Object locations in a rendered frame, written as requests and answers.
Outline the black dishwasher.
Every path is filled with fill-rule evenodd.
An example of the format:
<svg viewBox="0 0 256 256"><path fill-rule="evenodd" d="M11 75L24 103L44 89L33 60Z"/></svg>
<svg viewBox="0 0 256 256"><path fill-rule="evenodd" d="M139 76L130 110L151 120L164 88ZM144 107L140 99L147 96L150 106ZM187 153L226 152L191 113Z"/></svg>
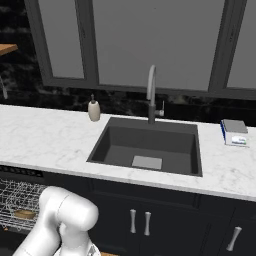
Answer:
<svg viewBox="0 0 256 256"><path fill-rule="evenodd" d="M19 167L0 165L0 179L45 185L43 173L41 171Z"/></svg>

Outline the dark grey sink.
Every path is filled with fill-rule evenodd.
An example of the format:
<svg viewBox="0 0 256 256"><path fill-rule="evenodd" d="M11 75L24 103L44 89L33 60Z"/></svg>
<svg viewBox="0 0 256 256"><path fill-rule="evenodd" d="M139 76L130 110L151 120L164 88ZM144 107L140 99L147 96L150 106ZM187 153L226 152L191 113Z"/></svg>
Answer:
<svg viewBox="0 0 256 256"><path fill-rule="evenodd" d="M88 162L202 177L193 124L111 117Z"/></svg>

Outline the brown bowl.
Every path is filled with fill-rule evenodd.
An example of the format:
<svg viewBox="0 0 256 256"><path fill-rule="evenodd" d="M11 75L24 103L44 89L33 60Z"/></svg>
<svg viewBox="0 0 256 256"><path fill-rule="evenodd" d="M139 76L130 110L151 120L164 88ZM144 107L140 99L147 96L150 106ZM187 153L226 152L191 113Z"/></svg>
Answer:
<svg viewBox="0 0 256 256"><path fill-rule="evenodd" d="M16 210L14 216L22 219L33 219L36 213L31 210Z"/></svg>

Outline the wooden shelf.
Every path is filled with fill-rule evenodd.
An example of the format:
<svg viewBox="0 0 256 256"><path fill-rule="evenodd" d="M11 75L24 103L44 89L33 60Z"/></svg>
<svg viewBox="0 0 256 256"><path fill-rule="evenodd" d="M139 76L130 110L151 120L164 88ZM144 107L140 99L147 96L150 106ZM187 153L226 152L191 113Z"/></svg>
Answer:
<svg viewBox="0 0 256 256"><path fill-rule="evenodd" d="M0 56L11 53L18 49L16 44L0 44Z"/></svg>

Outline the grey sink tap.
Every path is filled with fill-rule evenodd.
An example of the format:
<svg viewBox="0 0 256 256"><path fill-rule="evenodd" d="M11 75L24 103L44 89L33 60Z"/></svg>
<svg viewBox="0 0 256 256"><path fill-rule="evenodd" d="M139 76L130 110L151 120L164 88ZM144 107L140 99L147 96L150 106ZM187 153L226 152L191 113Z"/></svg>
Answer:
<svg viewBox="0 0 256 256"><path fill-rule="evenodd" d="M149 70L148 75L148 85L147 85L147 100L149 101L148 105L148 123L154 124L155 117L164 116L164 108L160 110L156 109L155 104L155 89L156 89L156 66L152 65Z"/></svg>

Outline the grey framed window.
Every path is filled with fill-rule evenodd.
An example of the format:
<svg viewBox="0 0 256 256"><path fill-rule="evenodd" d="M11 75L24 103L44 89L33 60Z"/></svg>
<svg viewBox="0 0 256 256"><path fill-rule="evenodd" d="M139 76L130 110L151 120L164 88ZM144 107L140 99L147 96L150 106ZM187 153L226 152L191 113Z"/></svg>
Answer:
<svg viewBox="0 0 256 256"><path fill-rule="evenodd" d="M254 0L24 0L44 85L256 99Z"/></svg>

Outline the grey hanging tool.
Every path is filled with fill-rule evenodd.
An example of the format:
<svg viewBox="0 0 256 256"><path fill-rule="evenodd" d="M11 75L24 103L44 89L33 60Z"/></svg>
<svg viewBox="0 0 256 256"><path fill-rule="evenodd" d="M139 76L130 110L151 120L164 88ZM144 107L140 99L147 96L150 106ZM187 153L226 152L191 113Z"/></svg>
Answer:
<svg viewBox="0 0 256 256"><path fill-rule="evenodd" d="M0 85L2 87L2 92L3 92L4 99L7 100L8 99L8 93L7 93L6 87L4 86L4 83L3 83L1 75L0 75Z"/></svg>

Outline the dark false drawer front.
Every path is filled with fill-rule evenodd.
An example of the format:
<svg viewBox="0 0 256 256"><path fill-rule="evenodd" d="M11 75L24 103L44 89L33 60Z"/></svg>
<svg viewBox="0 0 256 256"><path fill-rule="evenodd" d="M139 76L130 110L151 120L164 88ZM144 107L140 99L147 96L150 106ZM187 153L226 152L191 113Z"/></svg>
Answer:
<svg viewBox="0 0 256 256"><path fill-rule="evenodd" d="M144 202L155 201L190 209L198 209L200 204L200 196L196 193L99 179L92 179L91 187L95 194L126 197Z"/></svg>

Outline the dark cupboard door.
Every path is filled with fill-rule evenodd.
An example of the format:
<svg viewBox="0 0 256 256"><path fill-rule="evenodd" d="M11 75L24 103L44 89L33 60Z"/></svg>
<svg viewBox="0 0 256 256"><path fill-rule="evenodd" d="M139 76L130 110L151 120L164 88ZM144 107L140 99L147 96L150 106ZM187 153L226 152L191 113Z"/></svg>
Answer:
<svg viewBox="0 0 256 256"><path fill-rule="evenodd" d="M241 227L232 252L226 250L235 227ZM232 215L217 256L256 256L256 209L237 207Z"/></svg>
<svg viewBox="0 0 256 256"><path fill-rule="evenodd" d="M139 228L131 232L131 210L138 205L125 199L94 196L91 201L98 207L96 225L89 231L91 240L101 252L118 256L139 256Z"/></svg>
<svg viewBox="0 0 256 256"><path fill-rule="evenodd" d="M192 210L144 204L140 256L204 256L211 231L209 218ZM150 236L144 235L151 212Z"/></svg>

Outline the beige soap dispenser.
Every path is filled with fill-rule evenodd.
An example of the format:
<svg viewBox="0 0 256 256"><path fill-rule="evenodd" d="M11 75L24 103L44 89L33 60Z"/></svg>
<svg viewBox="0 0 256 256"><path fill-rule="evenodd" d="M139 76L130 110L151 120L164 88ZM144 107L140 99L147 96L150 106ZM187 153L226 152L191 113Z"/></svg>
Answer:
<svg viewBox="0 0 256 256"><path fill-rule="evenodd" d="M91 121L96 122L100 120L100 105L95 100L94 95L91 95L91 101L88 103L88 115Z"/></svg>

